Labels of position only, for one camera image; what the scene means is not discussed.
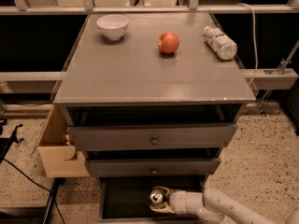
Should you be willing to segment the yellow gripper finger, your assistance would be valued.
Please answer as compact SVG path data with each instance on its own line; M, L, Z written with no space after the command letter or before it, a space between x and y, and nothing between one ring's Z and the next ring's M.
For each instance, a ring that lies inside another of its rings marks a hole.
M169 197L174 192L172 189L163 186L159 186L157 190L163 197Z
M168 203L162 203L160 205L151 205L150 210L156 213L161 213L161 214L172 214L173 210L171 206Z

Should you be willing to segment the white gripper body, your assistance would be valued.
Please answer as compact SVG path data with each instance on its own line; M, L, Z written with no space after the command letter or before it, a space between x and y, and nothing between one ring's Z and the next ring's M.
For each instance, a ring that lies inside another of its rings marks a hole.
M172 211L178 215L197 215L204 208L203 195L201 192L189 192L175 190L169 198Z

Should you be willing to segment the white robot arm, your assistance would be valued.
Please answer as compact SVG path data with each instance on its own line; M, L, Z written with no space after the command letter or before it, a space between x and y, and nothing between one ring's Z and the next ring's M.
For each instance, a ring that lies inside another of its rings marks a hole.
M276 224L215 188L193 192L157 186L150 192L149 208L156 213L194 215L212 223L227 216L236 224Z

